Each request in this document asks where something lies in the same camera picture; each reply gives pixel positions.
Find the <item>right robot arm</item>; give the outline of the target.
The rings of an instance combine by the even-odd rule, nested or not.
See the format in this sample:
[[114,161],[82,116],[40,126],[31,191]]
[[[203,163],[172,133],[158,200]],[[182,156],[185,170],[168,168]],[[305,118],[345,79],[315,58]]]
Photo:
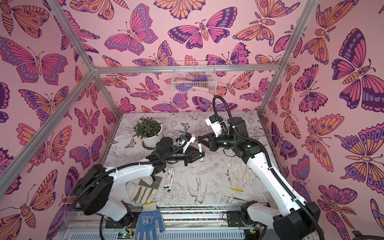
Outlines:
[[228,113],[228,123],[224,123],[216,106],[213,106],[214,115],[206,119],[213,133],[200,136],[198,142],[211,152],[222,148],[231,149],[235,153],[237,165],[231,169],[233,190],[241,190],[247,172],[256,174],[277,205],[274,209],[257,202],[249,202],[244,205],[243,210],[246,218],[274,229],[281,240],[302,240],[314,232],[323,240],[325,236],[318,223],[319,206],[306,201],[294,190],[271,162],[265,146],[249,137],[244,120],[232,116],[225,99],[214,96],[212,102],[216,101],[222,102]]

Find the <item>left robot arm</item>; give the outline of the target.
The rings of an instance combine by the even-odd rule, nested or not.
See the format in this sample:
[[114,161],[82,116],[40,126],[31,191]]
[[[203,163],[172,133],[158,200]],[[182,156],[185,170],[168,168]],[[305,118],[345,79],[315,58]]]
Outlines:
[[127,224],[131,220],[131,210],[122,201],[114,199],[111,191],[135,179],[153,179],[156,174],[165,171],[169,161],[182,161],[187,166],[203,157],[205,153],[192,147],[187,136],[180,137],[180,146],[174,145],[171,138],[164,137],[156,144],[155,150],[140,162],[114,168],[105,168],[101,164],[93,166],[74,186],[72,194],[75,199],[70,210]]

